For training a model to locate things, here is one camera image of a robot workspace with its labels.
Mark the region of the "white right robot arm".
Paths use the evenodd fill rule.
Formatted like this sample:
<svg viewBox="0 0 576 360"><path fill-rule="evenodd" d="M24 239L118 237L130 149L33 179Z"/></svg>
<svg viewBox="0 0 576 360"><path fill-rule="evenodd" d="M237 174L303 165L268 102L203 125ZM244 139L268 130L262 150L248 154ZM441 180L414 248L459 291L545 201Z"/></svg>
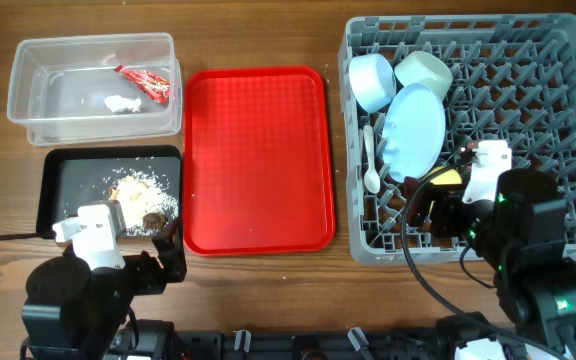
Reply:
<svg viewBox="0 0 576 360"><path fill-rule="evenodd" d="M499 306L517 336L576 359L576 262L564 254L567 205L556 182L531 169L501 173L490 200L465 205L455 185L406 179L409 225L431 218L435 235L458 236L494 270Z"/></svg>

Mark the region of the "yellow plastic cup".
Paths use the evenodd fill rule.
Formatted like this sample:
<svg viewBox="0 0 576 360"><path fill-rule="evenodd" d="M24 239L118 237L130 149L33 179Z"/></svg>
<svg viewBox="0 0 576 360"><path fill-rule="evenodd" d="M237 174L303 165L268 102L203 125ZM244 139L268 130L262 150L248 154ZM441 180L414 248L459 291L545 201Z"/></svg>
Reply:
<svg viewBox="0 0 576 360"><path fill-rule="evenodd" d="M424 176L424 178L432 177L434 173L439 172L444 169L444 166L437 166L434 167L432 170L429 171L428 174ZM462 178L461 175L458 173L457 170L451 169L442 173L439 176L434 177L431 181L433 185L461 185Z"/></svg>

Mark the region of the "mint green bowl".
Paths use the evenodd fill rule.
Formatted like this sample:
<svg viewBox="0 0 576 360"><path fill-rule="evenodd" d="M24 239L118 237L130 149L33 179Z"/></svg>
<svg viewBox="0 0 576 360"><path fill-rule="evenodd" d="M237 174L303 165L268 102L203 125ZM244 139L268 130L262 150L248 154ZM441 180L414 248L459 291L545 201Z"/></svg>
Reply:
<svg viewBox="0 0 576 360"><path fill-rule="evenodd" d="M439 58L424 51L414 51L394 67L399 83L407 86L421 83L444 100L453 83L449 67Z"/></svg>

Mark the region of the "light blue plate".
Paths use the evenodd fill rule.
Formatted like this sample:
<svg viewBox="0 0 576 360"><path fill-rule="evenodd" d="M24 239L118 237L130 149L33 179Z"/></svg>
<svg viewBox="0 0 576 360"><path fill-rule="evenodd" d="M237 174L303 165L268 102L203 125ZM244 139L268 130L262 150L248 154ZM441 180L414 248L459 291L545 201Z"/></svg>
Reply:
<svg viewBox="0 0 576 360"><path fill-rule="evenodd" d="M427 174L439 158L445 133L445 110L437 95L421 83L404 86L389 106L382 129L382 159L390 177L402 183Z"/></svg>

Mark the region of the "white plastic spoon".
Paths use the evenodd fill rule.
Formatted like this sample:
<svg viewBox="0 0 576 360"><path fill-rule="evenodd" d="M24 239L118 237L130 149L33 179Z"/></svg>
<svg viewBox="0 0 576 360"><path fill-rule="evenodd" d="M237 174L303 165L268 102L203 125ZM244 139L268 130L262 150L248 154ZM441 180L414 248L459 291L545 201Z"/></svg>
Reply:
<svg viewBox="0 0 576 360"><path fill-rule="evenodd" d="M363 137L368 165L364 174L364 185L370 193L377 194L380 191L381 180L375 166L374 130L371 125L363 127Z"/></svg>

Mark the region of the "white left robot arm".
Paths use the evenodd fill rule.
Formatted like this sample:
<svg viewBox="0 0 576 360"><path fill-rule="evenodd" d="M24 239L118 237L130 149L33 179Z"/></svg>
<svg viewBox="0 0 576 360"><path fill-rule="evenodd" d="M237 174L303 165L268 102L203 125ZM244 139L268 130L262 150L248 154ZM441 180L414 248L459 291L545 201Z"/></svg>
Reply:
<svg viewBox="0 0 576 360"><path fill-rule="evenodd" d="M28 337L19 357L185 359L171 322L138 320L131 308L135 297L159 295L184 281L182 232L182 220L173 220L152 238L157 256L125 256L122 269L92 270L72 246L38 266L26 281L22 321Z"/></svg>

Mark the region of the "light blue bowl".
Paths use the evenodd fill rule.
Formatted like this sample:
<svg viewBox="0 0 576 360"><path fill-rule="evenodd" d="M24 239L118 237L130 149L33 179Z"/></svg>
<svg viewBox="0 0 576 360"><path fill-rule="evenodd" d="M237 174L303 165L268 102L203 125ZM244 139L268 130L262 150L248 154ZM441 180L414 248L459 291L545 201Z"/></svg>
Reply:
<svg viewBox="0 0 576 360"><path fill-rule="evenodd" d="M378 112L396 96L393 68L379 53L354 57L349 64L349 82L356 101L367 113Z"/></svg>

